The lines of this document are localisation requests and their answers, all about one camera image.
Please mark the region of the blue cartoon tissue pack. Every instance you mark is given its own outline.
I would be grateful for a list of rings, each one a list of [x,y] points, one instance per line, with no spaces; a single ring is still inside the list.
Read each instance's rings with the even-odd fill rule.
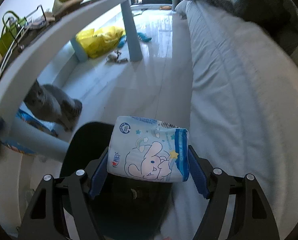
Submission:
[[[107,171],[137,180],[187,181],[188,148],[185,128],[155,119],[119,116],[109,143]]]

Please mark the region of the black trash bin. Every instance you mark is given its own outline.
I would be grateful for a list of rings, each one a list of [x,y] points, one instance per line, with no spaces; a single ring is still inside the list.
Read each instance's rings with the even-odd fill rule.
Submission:
[[[109,146],[113,126],[89,122],[73,135],[61,167],[66,177],[99,159]],[[166,216],[172,184],[108,174],[101,192],[90,202],[100,233],[109,239],[154,239]]]

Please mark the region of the light blue side table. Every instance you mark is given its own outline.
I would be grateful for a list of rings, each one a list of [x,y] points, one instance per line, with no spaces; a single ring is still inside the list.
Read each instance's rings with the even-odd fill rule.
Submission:
[[[47,29],[36,42],[26,48],[3,74],[0,80],[0,117],[3,118],[5,124],[0,132],[0,139],[9,133],[12,121],[25,95],[56,53],[84,27],[117,5],[121,6],[129,58],[133,62],[142,60],[143,55],[130,0],[101,0],[64,16]],[[69,147],[68,142],[62,142],[66,150],[60,160],[55,159],[57,161],[63,161]]]

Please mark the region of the blue cardboard box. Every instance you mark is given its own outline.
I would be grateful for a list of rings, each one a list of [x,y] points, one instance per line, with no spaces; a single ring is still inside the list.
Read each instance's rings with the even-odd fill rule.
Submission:
[[[22,154],[41,154],[61,159],[66,148],[53,129],[19,109],[12,121],[9,133],[2,138],[2,144]]]

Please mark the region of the bed with grey sheet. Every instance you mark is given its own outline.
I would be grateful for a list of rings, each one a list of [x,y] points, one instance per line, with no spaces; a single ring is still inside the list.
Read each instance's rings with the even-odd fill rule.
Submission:
[[[281,239],[298,239],[298,69],[265,32],[184,1],[192,58],[190,142],[230,175],[253,174]]]

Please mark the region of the grey cat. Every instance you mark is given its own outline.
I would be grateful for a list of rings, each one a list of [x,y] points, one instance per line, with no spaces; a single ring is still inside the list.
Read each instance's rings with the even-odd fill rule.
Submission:
[[[31,113],[42,121],[54,122],[72,131],[82,111],[82,103],[73,99],[57,86],[41,85],[35,81],[24,98]]]

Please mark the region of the small grey toy on floor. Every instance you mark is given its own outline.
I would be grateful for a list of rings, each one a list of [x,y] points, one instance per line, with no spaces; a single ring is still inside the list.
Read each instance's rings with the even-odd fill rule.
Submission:
[[[115,50],[107,56],[106,61],[118,64],[128,62],[128,58],[121,58],[121,54],[122,52],[120,50]]]

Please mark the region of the yellow plastic bag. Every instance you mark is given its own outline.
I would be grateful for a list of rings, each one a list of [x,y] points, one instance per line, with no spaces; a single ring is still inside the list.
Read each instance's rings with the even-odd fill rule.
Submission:
[[[82,30],[76,35],[76,41],[82,46],[89,58],[95,59],[114,49],[126,34],[120,27],[103,27],[98,30]]]

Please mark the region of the green gift bag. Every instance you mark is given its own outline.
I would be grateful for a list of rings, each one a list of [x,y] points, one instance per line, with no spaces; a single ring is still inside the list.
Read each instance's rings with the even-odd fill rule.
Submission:
[[[16,35],[27,22],[25,17],[20,18],[14,11],[6,11],[2,17],[3,28],[0,36],[0,55],[5,56]]]

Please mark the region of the blue cat toy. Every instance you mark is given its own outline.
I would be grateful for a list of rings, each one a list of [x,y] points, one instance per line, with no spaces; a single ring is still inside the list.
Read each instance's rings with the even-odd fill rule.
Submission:
[[[141,42],[148,43],[148,42],[150,42],[152,40],[151,37],[148,37],[144,33],[138,32],[137,35],[138,35],[138,39]],[[125,45],[126,41],[127,41],[127,36],[126,35],[122,35],[121,38],[120,38],[120,40],[119,40],[119,42],[118,42],[117,48],[119,48],[119,49],[122,48]]]

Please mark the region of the green slipper far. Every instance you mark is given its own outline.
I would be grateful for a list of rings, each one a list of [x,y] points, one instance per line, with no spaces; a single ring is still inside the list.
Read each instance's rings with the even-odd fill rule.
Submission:
[[[70,8],[80,5],[84,0],[54,0],[52,13],[54,17],[60,17]]]

